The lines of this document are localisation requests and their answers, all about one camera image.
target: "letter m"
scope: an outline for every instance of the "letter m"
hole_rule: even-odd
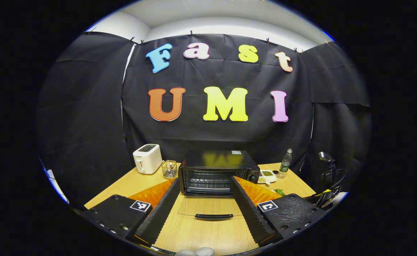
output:
[[[243,88],[234,88],[226,99],[221,89],[215,86],[206,87],[204,92],[207,94],[207,113],[203,116],[205,121],[216,121],[218,115],[215,113],[215,109],[218,109],[219,114],[223,120],[228,118],[229,112],[232,109],[232,115],[230,120],[232,121],[247,121],[248,116],[245,110],[245,96],[248,91]]]

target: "toaster slot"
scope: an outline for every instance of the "toaster slot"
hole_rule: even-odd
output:
[[[148,152],[151,149],[153,149],[154,147],[156,147],[156,145],[146,145],[146,146],[142,147],[141,149],[139,149],[139,152]]]

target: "toaster oven control knob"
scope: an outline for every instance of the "toaster oven control knob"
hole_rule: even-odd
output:
[[[250,176],[248,180],[251,181],[252,183],[257,183],[257,177],[254,175]]]

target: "toaster oven handle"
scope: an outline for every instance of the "toaster oven handle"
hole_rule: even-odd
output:
[[[196,214],[194,217],[196,218],[207,218],[211,220],[221,220],[227,218],[233,218],[234,214]]]

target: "light wood tabletop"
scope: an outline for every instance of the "light wood tabletop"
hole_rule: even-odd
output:
[[[261,170],[278,170],[281,163],[259,164]],[[113,194],[129,197],[151,186],[166,181],[161,167],[151,175],[139,173],[136,168],[130,170],[111,186],[99,193],[85,204],[90,209]],[[292,170],[284,178],[270,186],[259,184],[264,188],[281,188],[283,193],[295,193],[307,197],[315,192],[302,181]],[[234,214],[227,220],[200,220],[194,217],[199,214]],[[156,243],[157,248],[168,251],[191,250],[210,247],[215,256],[241,253],[258,248],[254,242],[244,217],[241,215],[233,198],[191,198],[180,193],[161,230]]]

